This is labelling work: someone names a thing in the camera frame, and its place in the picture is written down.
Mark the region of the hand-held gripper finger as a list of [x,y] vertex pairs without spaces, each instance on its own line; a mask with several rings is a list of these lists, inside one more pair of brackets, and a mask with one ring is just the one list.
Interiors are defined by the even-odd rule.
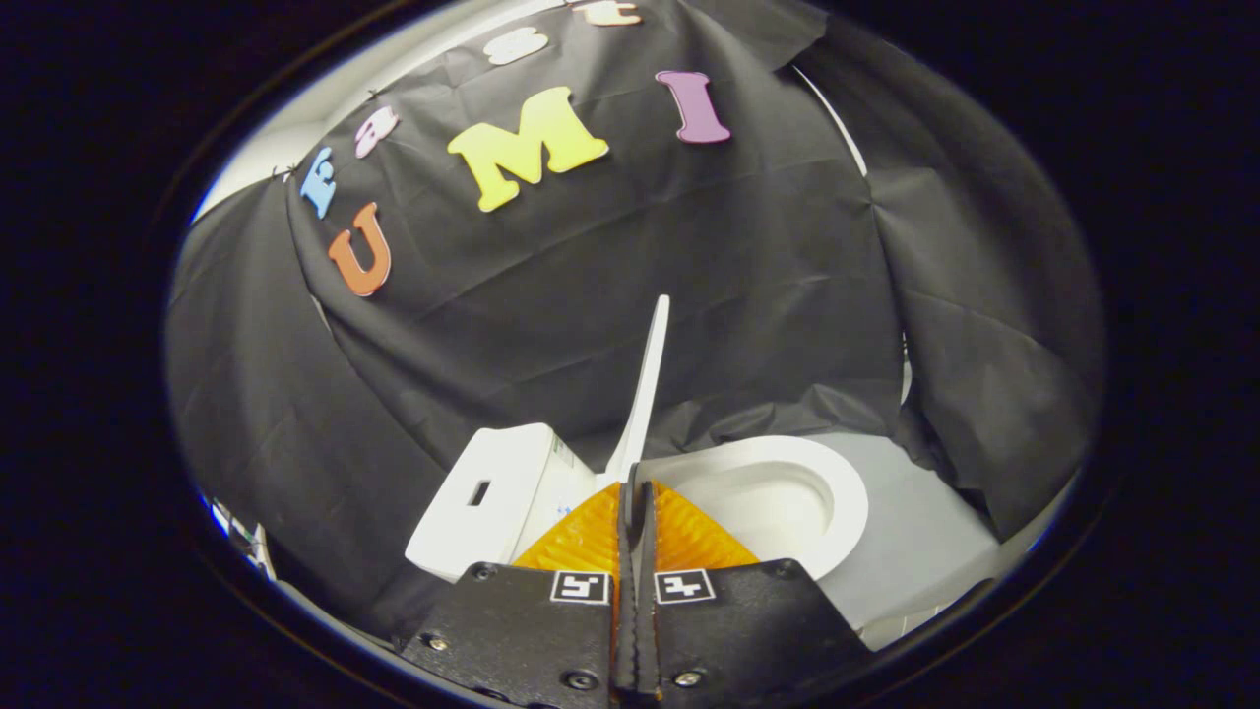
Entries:
[[520,560],[474,562],[404,659],[500,703],[610,701],[631,607],[621,497],[621,484],[598,490]]
[[806,703],[869,649],[801,562],[757,560],[664,484],[643,484],[636,680],[662,703]]

